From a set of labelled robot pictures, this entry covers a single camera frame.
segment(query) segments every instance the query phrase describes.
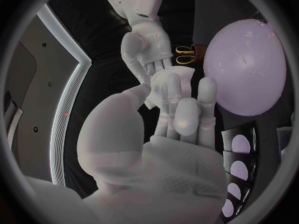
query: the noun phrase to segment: white cloth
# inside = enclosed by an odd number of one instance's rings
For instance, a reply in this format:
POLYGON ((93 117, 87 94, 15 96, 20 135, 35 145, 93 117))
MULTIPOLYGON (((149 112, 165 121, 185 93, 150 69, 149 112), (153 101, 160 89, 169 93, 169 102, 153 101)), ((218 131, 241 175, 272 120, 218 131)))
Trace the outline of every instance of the white cloth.
POLYGON ((150 79, 151 93, 148 96, 145 105, 150 110, 155 106, 161 108, 161 88, 167 81, 168 75, 176 73, 180 76, 182 87, 182 98, 191 97, 191 78, 195 69, 184 66, 172 66, 170 68, 156 72, 150 79))
POLYGON ((138 170, 111 175, 128 188, 84 200, 100 223, 214 224, 227 196, 219 153, 160 136, 144 144, 138 170))

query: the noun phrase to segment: led light strip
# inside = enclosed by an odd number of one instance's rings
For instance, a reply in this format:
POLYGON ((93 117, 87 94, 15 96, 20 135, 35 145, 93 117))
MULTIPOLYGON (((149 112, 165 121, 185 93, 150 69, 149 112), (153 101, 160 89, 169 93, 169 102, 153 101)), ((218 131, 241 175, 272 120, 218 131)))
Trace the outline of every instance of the led light strip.
POLYGON ((72 111, 80 86, 91 66, 91 59, 65 30, 47 4, 42 7, 37 15, 52 35, 79 62, 61 95, 54 116, 50 138, 52 182, 55 185, 65 186, 63 152, 69 114, 72 111))

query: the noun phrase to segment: gray wall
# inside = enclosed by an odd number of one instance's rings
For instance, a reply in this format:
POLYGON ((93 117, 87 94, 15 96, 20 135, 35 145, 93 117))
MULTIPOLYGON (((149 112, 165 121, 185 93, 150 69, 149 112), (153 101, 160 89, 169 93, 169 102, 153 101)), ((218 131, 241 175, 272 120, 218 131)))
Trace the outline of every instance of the gray wall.
POLYGON ((36 17, 20 41, 6 82, 12 99, 24 111, 16 134, 24 175, 51 181, 52 123, 63 90, 78 63, 36 17))

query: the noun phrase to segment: pink balloon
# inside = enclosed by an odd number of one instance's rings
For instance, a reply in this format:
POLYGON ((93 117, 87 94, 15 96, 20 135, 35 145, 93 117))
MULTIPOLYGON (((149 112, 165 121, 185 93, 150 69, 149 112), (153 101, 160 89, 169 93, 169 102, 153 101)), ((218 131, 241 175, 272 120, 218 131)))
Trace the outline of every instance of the pink balloon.
POLYGON ((283 92, 286 72, 285 54, 272 27, 255 19, 220 30, 204 59, 205 76, 218 84, 217 103, 242 116, 269 110, 283 92))

